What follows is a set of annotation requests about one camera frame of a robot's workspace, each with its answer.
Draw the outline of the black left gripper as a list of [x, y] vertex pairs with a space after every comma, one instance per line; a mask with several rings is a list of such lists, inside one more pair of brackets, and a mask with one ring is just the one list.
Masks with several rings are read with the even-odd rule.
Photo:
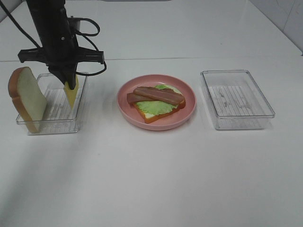
[[42, 47], [23, 49], [18, 53], [20, 62], [38, 61], [48, 65], [65, 66], [66, 78], [61, 68], [49, 67], [48, 70], [56, 76], [63, 85], [68, 82], [69, 89], [76, 87], [76, 64], [79, 62], [98, 62], [104, 64], [104, 53], [99, 50], [80, 47], [77, 33], [55, 37], [53, 34], [39, 34]]

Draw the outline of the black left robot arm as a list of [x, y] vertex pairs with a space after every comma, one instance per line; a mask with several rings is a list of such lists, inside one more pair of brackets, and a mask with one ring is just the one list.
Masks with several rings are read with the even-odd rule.
[[104, 64], [104, 53], [78, 45], [81, 35], [80, 17], [67, 17], [63, 0], [28, 0], [31, 17], [35, 24], [41, 47], [20, 50], [21, 63], [37, 61], [44, 63], [50, 73], [71, 90], [76, 87], [76, 70], [80, 62]]

